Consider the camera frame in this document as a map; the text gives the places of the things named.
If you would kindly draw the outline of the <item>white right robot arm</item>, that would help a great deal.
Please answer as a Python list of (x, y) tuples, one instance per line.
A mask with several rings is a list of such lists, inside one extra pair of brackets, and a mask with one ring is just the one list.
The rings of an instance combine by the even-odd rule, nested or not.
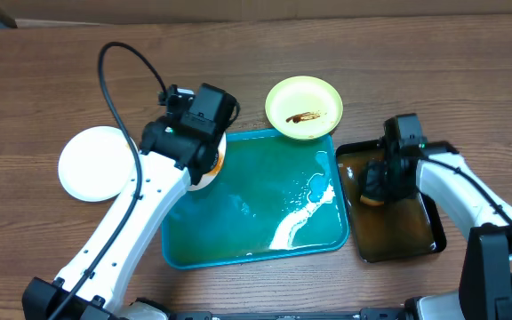
[(359, 177), (361, 200), (389, 204), (415, 193), (439, 205), (467, 240), (456, 291), (411, 298), (400, 319), (512, 319), (512, 206), (446, 142), (382, 145)]

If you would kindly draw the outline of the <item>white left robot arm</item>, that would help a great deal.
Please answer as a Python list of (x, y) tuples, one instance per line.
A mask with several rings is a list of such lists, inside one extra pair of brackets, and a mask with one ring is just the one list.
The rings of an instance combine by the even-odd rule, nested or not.
[(165, 312), (143, 303), (125, 307), (138, 262), (173, 206), (189, 191), (206, 187), (226, 153), (230, 122), (202, 132), (195, 116), (146, 125), (142, 149), (123, 132), (95, 126), (78, 133), (61, 152), (60, 182), (85, 202), (114, 202), (80, 252), (48, 283), (33, 278), (22, 295), (27, 319), (126, 319)]

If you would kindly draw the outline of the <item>green yellow sponge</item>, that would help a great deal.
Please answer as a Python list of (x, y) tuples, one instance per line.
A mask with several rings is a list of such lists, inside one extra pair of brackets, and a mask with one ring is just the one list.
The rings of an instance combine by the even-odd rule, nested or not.
[(381, 194), (370, 193), (370, 192), (362, 192), (359, 201), (363, 204), (377, 207), (382, 206), (385, 203), (385, 198)]

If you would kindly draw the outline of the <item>light green plate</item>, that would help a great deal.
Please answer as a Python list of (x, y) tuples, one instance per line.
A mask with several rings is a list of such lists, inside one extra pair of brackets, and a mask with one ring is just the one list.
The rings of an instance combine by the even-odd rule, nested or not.
[(293, 76), (268, 93), (265, 112), (270, 124), (296, 140), (313, 140), (333, 131), (343, 114), (343, 102), (329, 83), (312, 76)]

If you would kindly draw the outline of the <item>cream white plate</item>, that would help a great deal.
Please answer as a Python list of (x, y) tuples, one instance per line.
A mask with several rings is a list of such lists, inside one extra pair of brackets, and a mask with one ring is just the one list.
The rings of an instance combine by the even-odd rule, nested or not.
[(95, 126), (78, 133), (60, 154), (58, 176), (62, 187), (84, 202), (117, 196), (135, 171), (134, 146), (111, 126)]

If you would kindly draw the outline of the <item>white plate with sauce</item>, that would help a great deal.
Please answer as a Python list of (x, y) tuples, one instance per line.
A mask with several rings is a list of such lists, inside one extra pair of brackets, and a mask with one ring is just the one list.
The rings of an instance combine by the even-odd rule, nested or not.
[(191, 185), (188, 188), (188, 191), (197, 191), (202, 188), (205, 188), (211, 182), (213, 182), (215, 180), (216, 176), (220, 173), (222, 166), (224, 165), (226, 149), (227, 149), (227, 136), (226, 136), (226, 134), (223, 134), (220, 139), (220, 143), (218, 145), (218, 149), (217, 149), (218, 154), (217, 154), (217, 157), (215, 158), (215, 161), (213, 162), (212, 169), (208, 173), (204, 174), (201, 177), (198, 184)]

